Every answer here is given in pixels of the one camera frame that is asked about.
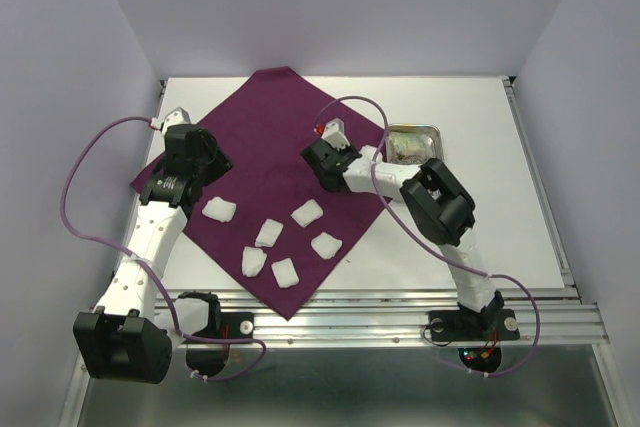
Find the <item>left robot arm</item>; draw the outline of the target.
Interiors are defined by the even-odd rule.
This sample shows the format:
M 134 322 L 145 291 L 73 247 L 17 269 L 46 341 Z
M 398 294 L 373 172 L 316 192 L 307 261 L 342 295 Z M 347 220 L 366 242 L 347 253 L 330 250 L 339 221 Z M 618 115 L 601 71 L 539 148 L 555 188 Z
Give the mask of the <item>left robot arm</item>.
M 222 331 L 214 294 L 183 293 L 169 312 L 154 312 L 158 283 L 204 187 L 232 167 L 200 126 L 165 122 L 162 135 L 164 155 L 141 191 L 136 223 L 111 284 L 73 325 L 93 378 L 158 384 L 187 336 L 210 341 Z

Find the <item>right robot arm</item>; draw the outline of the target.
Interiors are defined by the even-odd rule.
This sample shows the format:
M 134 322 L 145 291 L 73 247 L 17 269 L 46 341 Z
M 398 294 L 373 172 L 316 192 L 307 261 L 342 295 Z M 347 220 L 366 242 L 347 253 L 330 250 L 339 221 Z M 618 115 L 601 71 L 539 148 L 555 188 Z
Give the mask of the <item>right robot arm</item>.
M 443 161 L 420 166 L 387 163 L 379 150 L 318 139 L 301 156 L 328 192 L 372 193 L 387 206 L 403 203 L 417 230 L 404 230 L 449 266 L 463 331 L 482 337 L 495 328 L 504 301 L 484 268 L 473 232 L 475 202 Z

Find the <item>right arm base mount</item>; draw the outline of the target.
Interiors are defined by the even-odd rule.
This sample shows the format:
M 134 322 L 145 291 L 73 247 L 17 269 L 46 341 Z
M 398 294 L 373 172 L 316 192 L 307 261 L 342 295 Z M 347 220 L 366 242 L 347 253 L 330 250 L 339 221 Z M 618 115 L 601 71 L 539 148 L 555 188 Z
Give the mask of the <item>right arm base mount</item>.
M 458 355 L 464 367 L 496 374 L 502 362 L 500 343 L 518 341 L 520 331 L 511 309 L 502 309 L 487 326 L 481 326 L 479 315 L 472 311 L 435 310 L 428 313 L 421 337 L 436 347 L 459 344 Z

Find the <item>packaged gauze bag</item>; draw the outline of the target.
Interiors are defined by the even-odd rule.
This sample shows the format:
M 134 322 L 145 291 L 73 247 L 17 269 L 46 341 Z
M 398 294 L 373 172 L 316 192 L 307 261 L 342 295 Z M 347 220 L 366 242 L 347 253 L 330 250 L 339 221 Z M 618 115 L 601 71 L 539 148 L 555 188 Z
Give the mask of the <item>packaged gauze bag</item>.
M 436 155 L 433 139 L 425 133 L 392 132 L 390 145 L 395 157 L 424 157 Z

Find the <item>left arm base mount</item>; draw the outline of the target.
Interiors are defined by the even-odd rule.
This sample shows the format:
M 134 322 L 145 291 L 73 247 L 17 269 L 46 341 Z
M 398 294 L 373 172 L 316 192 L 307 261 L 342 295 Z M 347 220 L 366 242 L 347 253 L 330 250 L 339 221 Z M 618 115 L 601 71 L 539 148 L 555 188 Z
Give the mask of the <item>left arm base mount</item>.
M 195 336 L 215 339 L 238 339 L 253 337 L 254 314 L 249 311 L 223 312 L 220 325 L 207 326 Z M 189 370 L 214 377 L 237 376 L 249 367 L 261 351 L 260 346 L 201 344 L 187 340 L 178 352 L 185 357 Z

